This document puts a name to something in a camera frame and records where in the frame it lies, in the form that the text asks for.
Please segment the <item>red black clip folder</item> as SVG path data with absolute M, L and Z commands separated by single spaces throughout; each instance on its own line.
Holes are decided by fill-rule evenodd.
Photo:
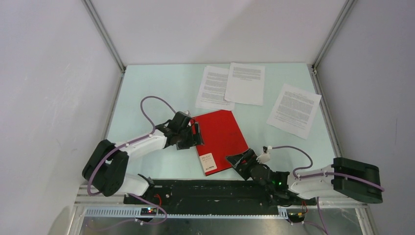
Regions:
M 227 156 L 249 149 L 231 111 L 219 110 L 196 116 L 203 144 L 196 146 L 206 176 L 231 168 Z

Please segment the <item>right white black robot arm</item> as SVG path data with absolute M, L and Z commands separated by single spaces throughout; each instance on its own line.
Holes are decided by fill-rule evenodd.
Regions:
M 309 166 L 293 171 L 273 171 L 266 164 L 270 160 L 272 146 L 263 147 L 256 155 L 252 149 L 226 160 L 244 179 L 253 180 L 264 188 L 270 203 L 299 205 L 303 202 L 316 204 L 317 198 L 347 197 L 366 204 L 383 202 L 384 188 L 380 183 L 379 168 L 363 162 L 334 158 L 333 163 L 317 170 Z

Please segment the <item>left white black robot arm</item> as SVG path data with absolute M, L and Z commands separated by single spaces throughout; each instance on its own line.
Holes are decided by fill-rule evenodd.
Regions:
M 153 181 L 141 174 L 128 174 L 128 164 L 170 146 L 182 150 L 203 144 L 199 123 L 179 111 L 172 119 L 155 125 L 150 134 L 121 144 L 100 141 L 84 166 L 82 176 L 88 181 L 88 189 L 95 187 L 106 197 L 117 192 L 134 194 L 140 202 L 149 204 L 155 197 L 155 191 L 150 187 Z

